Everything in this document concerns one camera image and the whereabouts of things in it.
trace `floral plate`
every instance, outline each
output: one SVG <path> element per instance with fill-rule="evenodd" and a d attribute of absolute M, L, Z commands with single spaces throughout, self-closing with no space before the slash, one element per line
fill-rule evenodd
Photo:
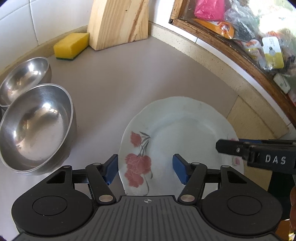
<path fill-rule="evenodd" d="M 146 106 L 128 124 L 118 154 L 118 169 L 127 195 L 179 196 L 184 185 L 173 170 L 172 157 L 208 168 L 231 165 L 243 173 L 239 157 L 220 154 L 219 139 L 238 140 L 230 123 L 210 105 L 188 97 L 169 97 Z M 204 196 L 217 189 L 207 184 Z"/>

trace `countertop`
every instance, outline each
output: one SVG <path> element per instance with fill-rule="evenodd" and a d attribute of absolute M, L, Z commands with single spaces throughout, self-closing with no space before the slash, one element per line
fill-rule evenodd
<path fill-rule="evenodd" d="M 238 96 L 205 67 L 153 37 L 101 51 L 88 47 L 74 61 L 52 56 L 49 62 L 52 83 L 67 89 L 76 109 L 77 140 L 64 162 L 73 169 L 104 163 L 118 153 L 129 121 L 154 100 L 188 96 L 227 117 Z M 13 202 L 47 175 L 13 173 L 0 163 L 0 235 L 5 239 L 18 234 Z M 118 175 L 110 188 L 116 197 L 124 195 Z M 87 185 L 78 189 L 87 192 Z"/>

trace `metal pin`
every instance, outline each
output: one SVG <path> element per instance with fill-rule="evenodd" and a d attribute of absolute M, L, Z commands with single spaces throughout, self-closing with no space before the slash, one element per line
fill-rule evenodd
<path fill-rule="evenodd" d="M 113 200 L 113 197 L 111 195 L 104 194 L 99 197 L 99 200 L 101 202 L 111 202 Z"/>
<path fill-rule="evenodd" d="M 185 194 L 180 197 L 183 202 L 193 202 L 195 197 L 190 194 Z"/>

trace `metal bowl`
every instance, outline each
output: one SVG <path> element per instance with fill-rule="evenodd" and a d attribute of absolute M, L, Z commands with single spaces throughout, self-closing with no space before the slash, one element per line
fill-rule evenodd
<path fill-rule="evenodd" d="M 5 112 L 0 123 L 0 159 L 18 173 L 50 172 L 69 156 L 76 129 L 69 93 L 55 84 L 37 85 Z"/>
<path fill-rule="evenodd" d="M 52 70 L 47 58 L 29 59 L 4 79 L 0 86 L 0 107 L 4 110 L 26 90 L 42 83 L 50 83 Z"/>

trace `wood grain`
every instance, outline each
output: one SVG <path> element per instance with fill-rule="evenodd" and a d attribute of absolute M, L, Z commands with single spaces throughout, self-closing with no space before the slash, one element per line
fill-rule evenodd
<path fill-rule="evenodd" d="M 135 41 L 148 38 L 148 25 L 149 25 L 149 8 L 147 6 L 141 25 L 139 27 L 138 33 L 136 35 Z"/>
<path fill-rule="evenodd" d="M 147 15 L 147 5 L 148 0 L 94 0 L 87 28 L 89 45 L 101 50 L 148 35 L 148 21 L 146 35 L 142 21 Z"/>
<path fill-rule="evenodd" d="M 243 53 L 243 50 L 240 51 L 236 49 L 226 39 L 216 36 L 214 32 L 200 27 L 198 24 L 193 25 L 193 23 L 178 18 L 174 19 L 172 24 L 210 44 L 242 67 L 275 100 L 292 124 L 296 125 L 296 108 L 292 101 L 281 91 L 278 85 L 273 81 L 272 76 L 260 70 L 252 60 Z"/>
<path fill-rule="evenodd" d="M 183 0 L 175 0 L 170 19 L 174 20 L 179 17 Z"/>

